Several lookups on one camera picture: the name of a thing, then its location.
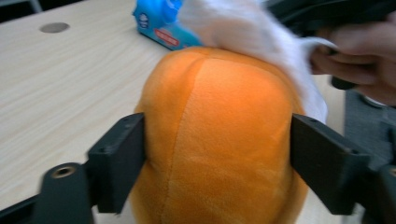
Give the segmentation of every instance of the finger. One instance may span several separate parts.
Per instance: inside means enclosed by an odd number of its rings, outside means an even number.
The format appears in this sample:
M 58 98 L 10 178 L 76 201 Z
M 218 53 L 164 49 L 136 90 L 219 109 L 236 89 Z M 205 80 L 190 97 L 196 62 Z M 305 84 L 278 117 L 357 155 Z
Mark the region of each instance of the finger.
M 387 17 L 387 21 L 396 24 L 396 11 L 390 13 Z
M 369 85 L 376 81 L 375 73 L 365 66 L 339 63 L 316 50 L 312 55 L 312 61 L 321 71 L 339 77 L 345 81 L 356 84 Z
M 387 83 L 380 82 L 375 85 L 361 85 L 356 90 L 384 105 L 396 105 L 396 89 Z
M 388 60 L 381 60 L 378 62 L 377 73 L 379 74 L 379 78 L 387 83 L 389 86 L 396 90 L 396 63 L 393 63 Z
M 371 55 L 348 55 L 343 53 L 334 54 L 330 58 L 339 63 L 350 64 L 373 64 L 378 61 L 377 57 Z
M 322 28 L 317 31 L 316 36 L 324 38 L 324 39 L 329 39 L 331 33 L 332 33 L 331 28 Z M 334 49 L 330 49 L 329 47 L 327 47 L 325 45 L 319 45 L 318 49 L 320 50 L 320 52 L 327 54 L 327 55 L 334 55 L 337 53 L 337 51 L 335 51 Z
M 310 64 L 311 64 L 311 72 L 313 75 L 325 75 L 326 74 L 324 71 L 322 71 L 317 66 L 317 64 L 313 60 L 310 60 Z
M 346 25 L 334 30 L 330 40 L 345 54 L 376 55 L 396 62 L 396 25 L 391 22 Z

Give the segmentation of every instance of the black screw hole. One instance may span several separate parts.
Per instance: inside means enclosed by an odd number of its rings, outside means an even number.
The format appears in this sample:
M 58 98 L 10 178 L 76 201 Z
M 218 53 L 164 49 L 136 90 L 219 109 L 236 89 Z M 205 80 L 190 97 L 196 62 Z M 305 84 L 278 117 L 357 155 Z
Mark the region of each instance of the black screw hole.
M 73 174 L 76 171 L 76 168 L 73 166 L 65 166 L 62 168 L 59 168 L 58 170 L 54 171 L 52 173 L 52 178 L 63 178 L 68 175 Z

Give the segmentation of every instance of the blue plastic object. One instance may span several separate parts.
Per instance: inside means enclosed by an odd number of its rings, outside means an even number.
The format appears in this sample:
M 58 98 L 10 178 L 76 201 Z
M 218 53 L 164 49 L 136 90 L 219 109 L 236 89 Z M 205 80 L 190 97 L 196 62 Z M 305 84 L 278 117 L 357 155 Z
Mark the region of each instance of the blue plastic object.
M 137 31 L 172 50 L 201 46 L 198 37 L 178 22 L 181 6 L 181 0 L 137 0 Z

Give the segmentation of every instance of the table hole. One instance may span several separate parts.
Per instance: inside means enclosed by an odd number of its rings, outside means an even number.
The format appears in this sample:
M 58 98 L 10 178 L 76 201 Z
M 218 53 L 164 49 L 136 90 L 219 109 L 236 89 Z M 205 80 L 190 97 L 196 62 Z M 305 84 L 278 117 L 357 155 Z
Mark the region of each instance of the table hole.
M 67 23 L 54 22 L 54 23 L 49 23 L 47 25 L 43 25 L 40 28 L 40 31 L 43 33 L 47 33 L 47 34 L 57 34 L 57 33 L 67 30 L 69 27 L 70 27 L 70 25 Z

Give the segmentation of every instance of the table surface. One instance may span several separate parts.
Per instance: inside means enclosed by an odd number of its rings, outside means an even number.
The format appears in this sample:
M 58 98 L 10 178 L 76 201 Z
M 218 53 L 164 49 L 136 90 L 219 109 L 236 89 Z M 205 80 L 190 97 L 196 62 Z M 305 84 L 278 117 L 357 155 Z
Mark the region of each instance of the table surface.
M 0 25 L 0 210 L 37 194 L 41 176 L 87 150 L 134 110 L 144 82 L 168 49 L 140 35 L 135 1 L 89 0 Z M 61 33 L 40 31 L 64 22 Z M 343 130 L 344 93 L 316 77 L 328 125 Z M 98 223 L 131 223 L 96 215 Z M 312 193 L 299 223 L 336 223 Z

